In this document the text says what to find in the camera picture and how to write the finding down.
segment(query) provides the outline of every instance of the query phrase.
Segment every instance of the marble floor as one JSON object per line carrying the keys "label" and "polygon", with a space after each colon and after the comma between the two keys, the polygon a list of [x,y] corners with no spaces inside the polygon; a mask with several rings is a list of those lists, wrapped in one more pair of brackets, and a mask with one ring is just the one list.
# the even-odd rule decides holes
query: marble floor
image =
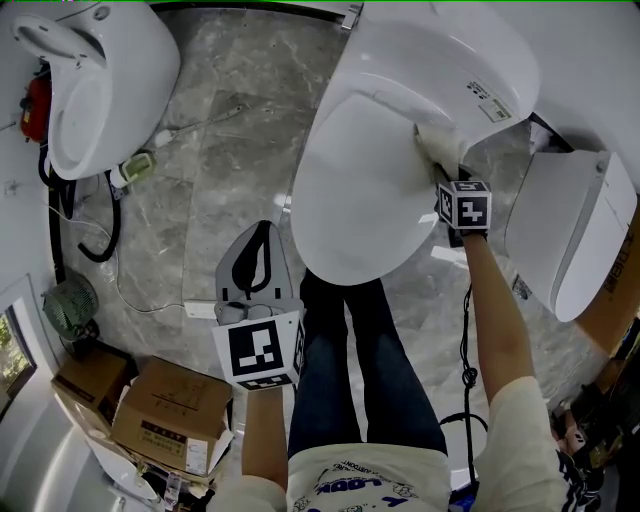
{"label": "marble floor", "polygon": [[[215,300],[215,269],[235,238],[260,219],[280,227],[294,289],[304,273],[292,240],[288,195],[305,136],[322,92],[346,43],[337,25],[253,10],[184,9],[161,14],[180,48],[182,69],[161,127],[182,127],[241,106],[240,114],[187,133],[156,152],[158,168],[130,187],[123,200],[120,287],[139,309],[187,299]],[[529,124],[521,123],[473,147],[465,159],[494,191],[491,247],[507,280],[516,276],[504,250],[504,230],[529,160]],[[77,218],[111,226],[104,178],[79,184]],[[116,261],[96,265],[76,249],[98,249],[104,235],[65,226],[67,264],[94,285],[98,321],[107,343],[142,360],[156,355],[216,377],[222,372],[206,320],[181,308],[140,314],[119,299]],[[439,226],[402,266],[383,279],[397,329],[440,417],[461,411],[458,346],[462,299],[469,276],[464,255],[449,249]],[[517,299],[529,327],[534,363],[550,406],[590,382],[605,356],[573,324],[559,323],[535,299]],[[470,360],[477,362],[471,329]],[[362,374],[353,340],[351,385],[363,433]],[[286,418],[293,395],[286,391]],[[245,396],[236,395],[236,439],[224,476],[239,471]],[[472,409],[488,410],[482,384]],[[447,427],[452,468],[466,465],[462,425]],[[476,453],[484,434],[474,427]]]}

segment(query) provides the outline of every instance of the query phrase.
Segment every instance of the power strip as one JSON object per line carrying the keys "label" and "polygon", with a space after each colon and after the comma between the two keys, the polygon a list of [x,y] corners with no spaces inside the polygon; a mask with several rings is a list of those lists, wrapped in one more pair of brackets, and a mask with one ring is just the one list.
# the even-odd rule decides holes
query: power strip
{"label": "power strip", "polygon": [[204,318],[206,320],[217,320],[215,306],[217,302],[213,300],[185,300],[184,309],[189,318]]}

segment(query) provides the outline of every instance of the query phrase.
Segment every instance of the red object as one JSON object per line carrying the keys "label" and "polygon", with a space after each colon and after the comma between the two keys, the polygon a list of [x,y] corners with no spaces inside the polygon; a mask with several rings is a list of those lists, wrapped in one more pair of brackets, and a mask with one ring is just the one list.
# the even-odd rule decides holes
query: red object
{"label": "red object", "polygon": [[34,78],[27,89],[27,96],[20,102],[22,119],[20,130],[35,141],[47,138],[47,125],[51,109],[51,82],[48,78]]}

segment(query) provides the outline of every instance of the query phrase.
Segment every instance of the green object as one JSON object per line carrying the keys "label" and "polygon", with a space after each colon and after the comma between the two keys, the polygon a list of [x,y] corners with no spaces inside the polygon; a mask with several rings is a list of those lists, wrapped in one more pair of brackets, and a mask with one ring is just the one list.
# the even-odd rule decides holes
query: green object
{"label": "green object", "polygon": [[84,276],[69,269],[66,272],[64,282],[42,294],[42,309],[57,333],[74,341],[98,312],[98,296]]}
{"label": "green object", "polygon": [[124,188],[134,181],[149,176],[156,168],[156,158],[153,153],[142,152],[133,155],[129,160],[111,171],[111,183],[114,187]]}

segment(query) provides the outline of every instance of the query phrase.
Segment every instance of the toilet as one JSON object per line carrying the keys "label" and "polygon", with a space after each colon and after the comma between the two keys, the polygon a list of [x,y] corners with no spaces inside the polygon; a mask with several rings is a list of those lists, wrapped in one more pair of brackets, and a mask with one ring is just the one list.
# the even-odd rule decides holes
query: toilet
{"label": "toilet", "polygon": [[356,285],[402,264],[438,220],[413,124],[455,128],[472,145],[526,119],[539,87],[531,50],[487,5],[365,3],[294,182],[307,267]]}
{"label": "toilet", "polygon": [[51,65],[49,155],[61,178],[111,169],[152,135],[180,54],[147,4],[99,2],[58,22],[23,14],[12,34]]}
{"label": "toilet", "polygon": [[118,450],[122,449],[113,441],[95,430],[85,434],[85,439],[103,471],[121,489],[142,502],[160,502],[160,497],[149,483],[138,475],[136,466],[118,453]]}
{"label": "toilet", "polygon": [[[601,286],[612,293],[614,263],[629,243],[636,206],[633,183],[616,153],[534,155],[509,217],[505,248],[520,277],[561,322],[580,315]],[[626,252],[620,254],[624,263]]]}

